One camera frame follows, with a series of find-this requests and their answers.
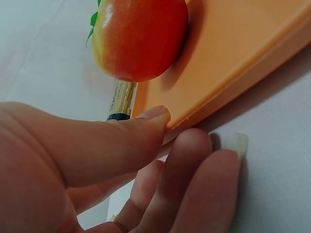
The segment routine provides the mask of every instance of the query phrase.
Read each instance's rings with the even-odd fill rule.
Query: white surface
[[[112,80],[84,42],[96,1],[1,0],[0,101],[49,113],[104,120]],[[202,123],[220,135],[249,138],[247,165],[231,232],[311,232],[311,49]],[[111,196],[110,214],[129,185]],[[106,219],[107,202],[79,216],[85,228]]]

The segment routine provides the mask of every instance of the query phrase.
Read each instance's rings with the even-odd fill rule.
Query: fingernail
[[[165,106],[157,106],[140,114],[137,118],[146,118],[153,121],[159,127],[163,128],[170,121],[171,115]]]
[[[227,150],[233,150],[238,154],[238,159],[242,160],[246,157],[248,138],[244,134],[228,135],[222,138],[221,148]]]

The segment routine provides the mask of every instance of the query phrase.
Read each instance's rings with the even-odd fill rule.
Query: hand
[[[240,162],[212,153],[198,129],[155,160],[170,115],[157,107],[127,121],[58,118],[0,104],[0,232],[85,232],[76,215],[136,177],[114,222],[88,233],[225,233],[233,218]]]

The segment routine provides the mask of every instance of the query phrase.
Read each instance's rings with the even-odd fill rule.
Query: green leaf
[[[86,46],[87,46],[87,42],[88,40],[91,38],[91,36],[93,35],[93,32],[94,32],[94,27],[92,27],[91,31],[89,31],[89,34],[88,34],[88,37],[86,39]]]
[[[92,15],[91,17],[91,26],[95,26],[96,20],[97,20],[97,14],[98,12],[96,12],[95,14]]]

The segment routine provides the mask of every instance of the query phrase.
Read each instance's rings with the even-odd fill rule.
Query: finger
[[[115,220],[94,227],[89,232],[124,233],[135,228],[139,224],[155,193],[163,167],[164,163],[162,161],[155,160],[141,169],[135,179],[130,199],[126,202]]]
[[[67,193],[78,215],[108,198],[116,190],[132,181],[135,176],[136,172],[125,174],[91,186],[69,188]]]
[[[202,130],[190,129],[177,137],[155,194],[134,232],[169,232],[193,175],[211,150],[210,137]]]
[[[198,168],[189,184],[172,233],[226,233],[232,221],[240,162],[237,154],[220,150]]]
[[[44,148],[47,163],[71,187],[99,183],[149,164],[170,119],[163,106],[136,119],[105,123],[63,119],[19,103],[1,107]]]

